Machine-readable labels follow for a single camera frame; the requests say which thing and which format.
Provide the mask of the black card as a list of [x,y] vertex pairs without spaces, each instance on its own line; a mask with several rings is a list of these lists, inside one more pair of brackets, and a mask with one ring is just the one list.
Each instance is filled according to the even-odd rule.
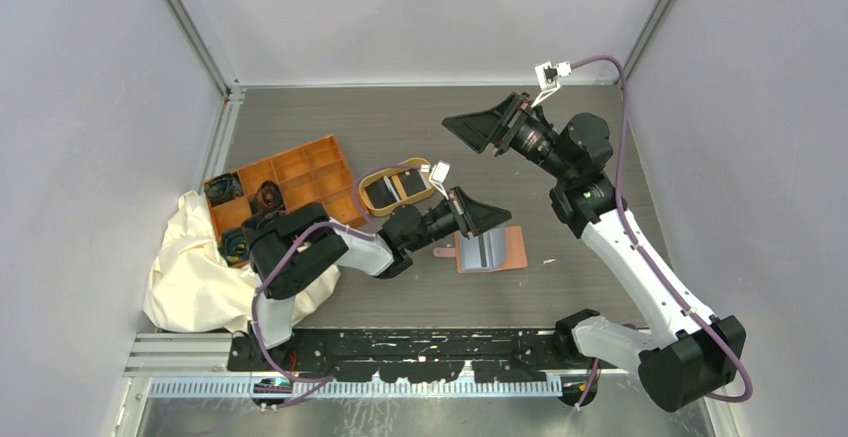
[[408,198],[425,192],[428,187],[419,170],[409,169],[398,175],[400,186]]
[[365,193],[374,210],[384,209],[398,201],[395,188],[388,177],[371,182],[365,187]]

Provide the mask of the oval wooden card tray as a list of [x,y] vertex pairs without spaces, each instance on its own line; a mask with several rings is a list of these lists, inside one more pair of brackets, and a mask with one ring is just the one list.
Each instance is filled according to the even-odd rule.
[[386,217],[399,206],[417,204],[431,197],[435,193],[429,181],[431,170],[432,164],[422,157],[372,170],[353,186],[360,211],[367,219]]

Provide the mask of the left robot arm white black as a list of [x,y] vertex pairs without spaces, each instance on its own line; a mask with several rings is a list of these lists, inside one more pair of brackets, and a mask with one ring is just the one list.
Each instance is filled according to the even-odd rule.
[[337,221],[319,203],[266,219],[248,239],[249,263],[261,279],[251,304],[253,357],[269,370],[288,363],[296,296],[330,267],[392,279],[412,266],[413,252],[454,233],[477,237],[511,218],[457,186],[425,212],[397,207],[376,233]]

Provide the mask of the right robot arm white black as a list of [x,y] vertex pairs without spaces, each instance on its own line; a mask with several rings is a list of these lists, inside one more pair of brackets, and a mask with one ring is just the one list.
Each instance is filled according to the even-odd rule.
[[514,150],[555,177],[550,190],[557,219],[607,265],[647,323],[640,332],[592,309],[557,322],[555,353],[567,367],[604,361],[638,378],[648,397],[672,413],[743,379],[739,400],[752,394],[741,366],[746,331],[734,316],[720,318],[686,288],[642,236],[634,214],[605,173],[613,156],[607,122],[574,115],[562,130],[512,93],[495,107],[443,119],[443,126],[477,153]]

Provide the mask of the orange compartment tray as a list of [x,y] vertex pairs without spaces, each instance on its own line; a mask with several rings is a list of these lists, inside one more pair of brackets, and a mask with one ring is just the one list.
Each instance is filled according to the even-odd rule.
[[221,174],[230,172],[238,174],[244,190],[243,196],[211,207],[203,191],[210,209],[217,247],[219,236],[225,230],[240,227],[245,234],[247,227],[254,228],[256,222],[266,215],[252,215],[248,203],[248,199],[265,180],[272,180],[279,185],[285,201],[285,210],[281,212],[294,211],[317,202],[323,205],[331,217],[344,224],[355,227],[365,224],[364,217],[356,209],[357,198],[352,193],[353,173],[334,135],[324,136]]

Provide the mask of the dark rolled belt middle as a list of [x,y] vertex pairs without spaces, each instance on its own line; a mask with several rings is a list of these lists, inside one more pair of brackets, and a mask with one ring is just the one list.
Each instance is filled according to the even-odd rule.
[[279,185],[272,180],[263,181],[248,199],[252,215],[284,211],[285,201]]

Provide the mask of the dark rolled belt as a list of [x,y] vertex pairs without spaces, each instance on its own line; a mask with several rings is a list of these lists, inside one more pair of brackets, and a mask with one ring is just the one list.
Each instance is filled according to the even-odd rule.
[[243,264],[249,259],[247,237],[240,228],[225,230],[218,240],[218,252],[228,266]]
[[284,211],[285,201],[279,185],[272,180],[263,181],[248,199],[252,215]]
[[204,194],[211,207],[222,205],[244,195],[237,173],[230,172],[216,176],[203,186]]

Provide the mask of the dark rolled belt bottom left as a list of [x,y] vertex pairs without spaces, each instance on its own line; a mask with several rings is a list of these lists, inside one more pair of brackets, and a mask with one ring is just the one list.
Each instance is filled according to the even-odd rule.
[[218,252],[228,266],[243,264],[249,259],[247,237],[240,228],[225,230],[218,240]]

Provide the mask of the dark rolled belt upper left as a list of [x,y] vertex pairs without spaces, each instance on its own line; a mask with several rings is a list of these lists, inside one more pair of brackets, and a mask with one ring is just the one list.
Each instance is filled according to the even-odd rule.
[[222,205],[244,195],[237,173],[230,172],[216,176],[203,186],[204,194],[211,207]]

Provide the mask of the cream cloth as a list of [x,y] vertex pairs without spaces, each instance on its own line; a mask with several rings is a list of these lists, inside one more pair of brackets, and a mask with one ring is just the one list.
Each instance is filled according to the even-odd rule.
[[143,311],[164,331],[245,331],[259,276],[219,254],[210,209],[192,190],[178,199],[149,276]]

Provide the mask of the black mounting base plate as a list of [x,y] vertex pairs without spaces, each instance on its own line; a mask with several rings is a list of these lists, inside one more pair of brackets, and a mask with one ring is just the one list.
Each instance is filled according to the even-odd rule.
[[452,382],[470,368],[477,383],[536,382],[554,371],[585,373],[586,358],[558,350],[552,331],[536,328],[297,329],[265,361],[252,332],[231,339],[230,372],[275,367],[339,382]]

